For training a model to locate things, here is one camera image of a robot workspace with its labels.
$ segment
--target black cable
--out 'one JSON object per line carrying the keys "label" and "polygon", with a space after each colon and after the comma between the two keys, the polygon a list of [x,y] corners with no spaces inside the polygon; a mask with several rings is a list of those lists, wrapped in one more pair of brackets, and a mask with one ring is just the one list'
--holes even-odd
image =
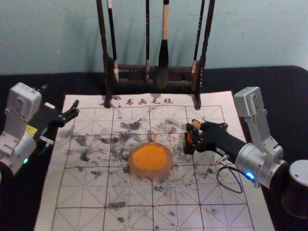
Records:
{"label": "black cable", "polygon": [[[226,168],[232,173],[232,175],[233,175],[234,178],[236,179],[238,185],[240,186],[241,191],[236,191],[236,190],[234,190],[234,189],[229,188],[228,186],[226,186],[226,185],[224,185],[223,183],[221,183],[221,181],[218,179],[218,176],[219,176],[219,173],[221,172],[221,170],[224,170],[224,169],[226,169]],[[241,193],[243,193],[242,184],[240,183],[239,179],[236,177],[236,175],[234,174],[233,171],[242,173],[242,174],[245,176],[245,174],[244,174],[242,171],[240,171],[240,170],[238,170],[238,169],[236,169],[236,168],[234,168],[234,167],[231,167],[231,166],[223,166],[223,167],[221,167],[221,168],[218,170],[218,172],[217,172],[217,174],[216,174],[216,179],[217,179],[218,183],[219,183],[222,187],[224,187],[224,188],[226,188],[226,189],[228,189],[228,190],[230,190],[230,191],[232,191],[232,192],[234,192],[234,193],[241,194]]]}

